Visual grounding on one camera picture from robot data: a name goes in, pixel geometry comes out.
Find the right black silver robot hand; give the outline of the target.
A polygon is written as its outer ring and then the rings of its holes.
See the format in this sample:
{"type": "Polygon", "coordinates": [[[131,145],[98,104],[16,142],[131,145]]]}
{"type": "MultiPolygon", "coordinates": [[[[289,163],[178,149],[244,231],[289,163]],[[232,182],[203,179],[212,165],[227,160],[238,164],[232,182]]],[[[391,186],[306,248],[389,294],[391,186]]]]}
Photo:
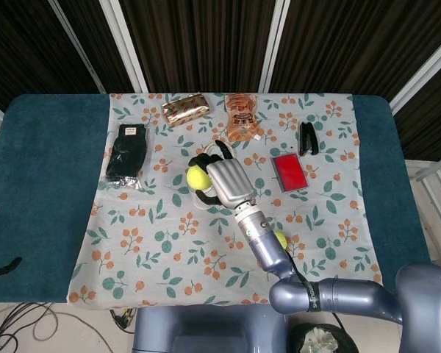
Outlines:
{"type": "Polygon", "coordinates": [[[194,188],[196,196],[205,205],[221,205],[230,210],[242,204],[253,205],[256,191],[245,170],[224,142],[215,140],[215,144],[223,157],[201,153],[188,163],[190,167],[198,166],[209,177],[215,191],[214,196],[208,196],[203,188],[194,188]]]}

